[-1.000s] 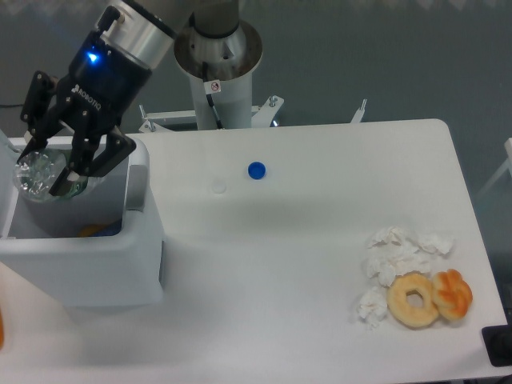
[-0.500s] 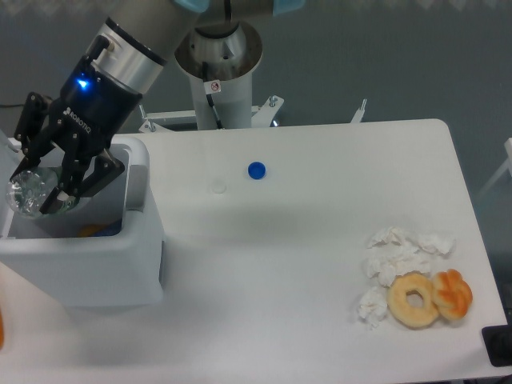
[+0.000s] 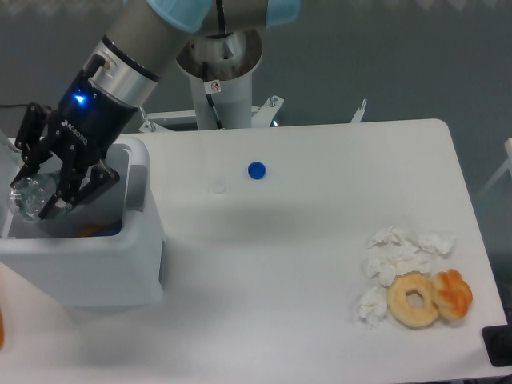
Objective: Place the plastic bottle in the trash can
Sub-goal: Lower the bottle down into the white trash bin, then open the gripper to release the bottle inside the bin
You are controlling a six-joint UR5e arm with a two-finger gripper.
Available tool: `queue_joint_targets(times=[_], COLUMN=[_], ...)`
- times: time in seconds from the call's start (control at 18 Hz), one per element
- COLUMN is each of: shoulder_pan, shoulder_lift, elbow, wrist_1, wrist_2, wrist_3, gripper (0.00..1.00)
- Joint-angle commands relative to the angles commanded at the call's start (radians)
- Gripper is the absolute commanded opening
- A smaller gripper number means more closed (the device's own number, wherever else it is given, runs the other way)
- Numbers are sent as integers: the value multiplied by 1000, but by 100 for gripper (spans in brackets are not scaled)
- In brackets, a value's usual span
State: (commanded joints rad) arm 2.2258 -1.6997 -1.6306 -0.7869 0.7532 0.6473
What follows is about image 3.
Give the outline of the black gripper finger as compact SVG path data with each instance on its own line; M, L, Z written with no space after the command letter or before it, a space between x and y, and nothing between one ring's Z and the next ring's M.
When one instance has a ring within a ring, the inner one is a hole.
M25 177L36 174L40 165L50 158L50 153L40 151L40 141L52 109L49 106L29 103L22 123L14 141L14 146L21 151L22 165L10 186Z
M116 170L103 160L91 167L62 165L56 191L41 209L41 220L53 219L79 205L87 205L120 180Z

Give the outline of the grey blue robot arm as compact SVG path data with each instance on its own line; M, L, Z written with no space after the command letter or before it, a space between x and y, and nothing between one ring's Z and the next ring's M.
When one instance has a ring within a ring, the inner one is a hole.
M102 37L56 109L30 103L15 139L17 180L61 160L40 219L101 196L119 176L107 151L193 37L292 22L298 1L130 1Z

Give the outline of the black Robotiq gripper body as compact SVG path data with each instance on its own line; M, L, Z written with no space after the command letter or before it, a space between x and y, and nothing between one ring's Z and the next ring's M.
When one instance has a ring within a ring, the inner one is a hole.
M62 165L86 168L106 162L109 147L136 111L93 85L91 75L80 70L49 117L44 152Z

